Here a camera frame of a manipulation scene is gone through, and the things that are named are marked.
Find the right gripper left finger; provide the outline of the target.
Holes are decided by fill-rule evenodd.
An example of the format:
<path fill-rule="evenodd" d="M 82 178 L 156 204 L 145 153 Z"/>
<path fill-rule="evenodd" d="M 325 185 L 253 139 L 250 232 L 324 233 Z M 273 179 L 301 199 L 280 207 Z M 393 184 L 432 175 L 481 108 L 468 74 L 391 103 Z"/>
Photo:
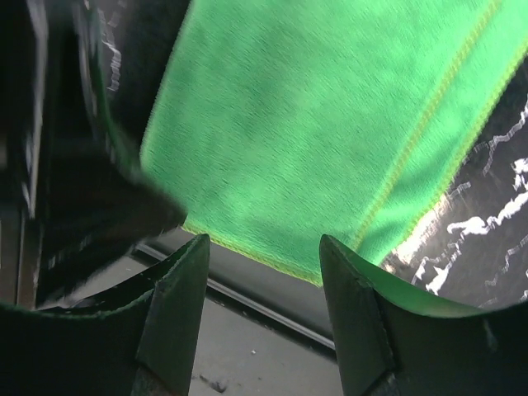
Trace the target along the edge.
<path fill-rule="evenodd" d="M 209 262 L 202 234 L 72 309 L 3 304 L 2 394 L 188 394 Z"/>

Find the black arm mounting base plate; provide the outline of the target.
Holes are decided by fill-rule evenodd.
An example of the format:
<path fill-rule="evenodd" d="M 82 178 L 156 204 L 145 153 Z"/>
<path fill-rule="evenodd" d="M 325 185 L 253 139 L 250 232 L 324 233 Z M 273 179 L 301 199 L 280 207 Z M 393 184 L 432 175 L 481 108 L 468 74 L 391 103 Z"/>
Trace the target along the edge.
<path fill-rule="evenodd" d="M 340 395 L 321 289 L 212 244 L 191 395 Z"/>

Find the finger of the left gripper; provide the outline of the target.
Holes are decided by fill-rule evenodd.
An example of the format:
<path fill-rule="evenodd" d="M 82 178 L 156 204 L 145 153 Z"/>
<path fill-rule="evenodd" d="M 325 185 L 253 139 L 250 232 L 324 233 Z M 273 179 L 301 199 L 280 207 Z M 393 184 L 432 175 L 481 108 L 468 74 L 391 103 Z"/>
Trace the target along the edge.
<path fill-rule="evenodd" d="M 101 34 L 87 1 L 48 1 L 45 128 L 40 165 L 40 301 L 56 300 L 184 212 L 139 166 L 139 148 L 113 120 Z"/>

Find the green towel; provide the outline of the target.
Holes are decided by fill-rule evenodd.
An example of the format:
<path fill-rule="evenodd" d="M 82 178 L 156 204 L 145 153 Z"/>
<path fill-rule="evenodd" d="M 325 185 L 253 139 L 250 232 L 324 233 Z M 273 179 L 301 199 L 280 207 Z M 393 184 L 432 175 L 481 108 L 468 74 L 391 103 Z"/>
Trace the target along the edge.
<path fill-rule="evenodd" d="M 141 145 L 184 227 L 322 282 L 447 190 L 527 52 L 524 1 L 194 1 Z"/>

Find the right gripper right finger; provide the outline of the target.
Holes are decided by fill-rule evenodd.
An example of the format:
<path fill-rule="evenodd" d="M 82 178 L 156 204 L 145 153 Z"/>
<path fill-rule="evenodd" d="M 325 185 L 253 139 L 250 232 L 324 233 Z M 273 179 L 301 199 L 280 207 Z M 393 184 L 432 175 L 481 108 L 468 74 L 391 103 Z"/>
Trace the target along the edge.
<path fill-rule="evenodd" d="M 526 394 L 526 303 L 486 311 L 441 298 L 329 235 L 319 256 L 344 394 Z"/>

